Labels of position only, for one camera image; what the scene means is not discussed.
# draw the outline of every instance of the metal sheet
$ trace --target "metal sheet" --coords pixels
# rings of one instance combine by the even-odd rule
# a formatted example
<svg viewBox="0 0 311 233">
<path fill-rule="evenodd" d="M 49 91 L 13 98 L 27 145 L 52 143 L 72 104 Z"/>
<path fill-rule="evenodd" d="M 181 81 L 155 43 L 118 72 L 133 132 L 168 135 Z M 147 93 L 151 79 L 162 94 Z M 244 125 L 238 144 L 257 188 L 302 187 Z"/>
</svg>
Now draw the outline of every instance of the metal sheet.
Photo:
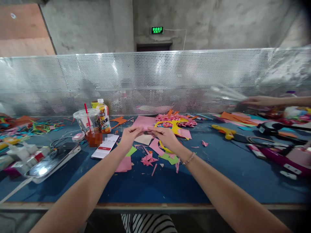
<svg viewBox="0 0 311 233">
<path fill-rule="evenodd" d="M 0 58 L 0 112 L 72 115 L 101 97 L 112 115 L 243 111 L 211 97 L 310 95 L 311 49 L 191 50 Z"/>
</svg>

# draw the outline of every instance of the hand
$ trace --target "hand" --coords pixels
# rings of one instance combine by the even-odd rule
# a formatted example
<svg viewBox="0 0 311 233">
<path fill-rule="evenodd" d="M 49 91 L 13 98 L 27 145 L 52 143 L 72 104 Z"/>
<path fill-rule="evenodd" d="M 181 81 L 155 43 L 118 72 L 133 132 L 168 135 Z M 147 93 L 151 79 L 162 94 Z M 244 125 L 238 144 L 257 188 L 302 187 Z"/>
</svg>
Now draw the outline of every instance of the hand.
<svg viewBox="0 0 311 233">
<path fill-rule="evenodd" d="M 174 154 L 177 154 L 180 151 L 180 149 L 183 147 L 183 145 L 178 141 L 175 134 L 170 128 L 148 127 L 148 129 L 151 130 L 154 136 L 159 138 L 159 140 L 162 142 L 162 144 L 166 148 L 174 152 Z"/>
<path fill-rule="evenodd" d="M 142 127 L 135 126 L 123 129 L 120 145 L 130 150 L 133 145 L 134 139 L 143 134 L 142 130 Z"/>
<path fill-rule="evenodd" d="M 269 96 L 252 96 L 244 100 L 242 104 L 254 105 L 254 106 L 275 106 L 280 105 L 280 98 Z"/>
</svg>

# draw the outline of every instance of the bracelet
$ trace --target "bracelet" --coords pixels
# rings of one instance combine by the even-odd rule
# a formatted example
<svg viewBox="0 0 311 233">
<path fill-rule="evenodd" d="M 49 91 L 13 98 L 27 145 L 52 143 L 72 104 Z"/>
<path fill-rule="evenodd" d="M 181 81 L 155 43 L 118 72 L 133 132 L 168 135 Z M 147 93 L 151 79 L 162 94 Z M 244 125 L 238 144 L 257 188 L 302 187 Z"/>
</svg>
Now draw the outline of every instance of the bracelet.
<svg viewBox="0 0 311 233">
<path fill-rule="evenodd" d="M 186 165 L 187 163 L 189 163 L 193 159 L 194 155 L 195 155 L 195 153 L 192 152 L 192 156 L 190 157 L 190 159 L 188 159 L 186 162 L 182 162 L 181 164 Z"/>
</svg>

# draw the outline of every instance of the striped shirt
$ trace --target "striped shirt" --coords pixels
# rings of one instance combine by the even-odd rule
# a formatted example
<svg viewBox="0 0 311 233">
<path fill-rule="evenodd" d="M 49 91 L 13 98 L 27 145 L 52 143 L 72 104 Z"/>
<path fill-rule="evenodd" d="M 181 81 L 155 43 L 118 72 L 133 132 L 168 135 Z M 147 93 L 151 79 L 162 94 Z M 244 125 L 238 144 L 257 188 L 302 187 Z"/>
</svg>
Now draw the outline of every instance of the striped shirt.
<svg viewBox="0 0 311 233">
<path fill-rule="evenodd" d="M 168 214 L 122 214 L 126 233 L 177 233 Z"/>
</svg>

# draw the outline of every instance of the person's arm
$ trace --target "person's arm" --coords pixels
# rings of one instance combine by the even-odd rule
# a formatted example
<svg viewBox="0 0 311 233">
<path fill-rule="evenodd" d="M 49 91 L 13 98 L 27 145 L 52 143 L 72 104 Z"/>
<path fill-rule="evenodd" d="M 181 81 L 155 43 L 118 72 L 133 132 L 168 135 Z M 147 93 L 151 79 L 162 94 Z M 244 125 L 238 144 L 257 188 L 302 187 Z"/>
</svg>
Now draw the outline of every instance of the person's arm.
<svg viewBox="0 0 311 233">
<path fill-rule="evenodd" d="M 141 130 L 138 127 L 125 128 L 118 147 L 71 186 L 30 232 L 78 232 Z"/>
<path fill-rule="evenodd" d="M 192 151 L 180 144 L 169 128 L 149 128 L 165 147 L 182 162 L 188 161 Z M 186 164 L 215 209 L 236 232 L 291 232 L 278 218 L 244 190 L 194 154 Z"/>
<path fill-rule="evenodd" d="M 269 96 L 252 96 L 244 100 L 242 104 L 254 105 L 254 106 L 311 106 L 311 96 L 306 97 L 269 97 Z"/>
</svg>

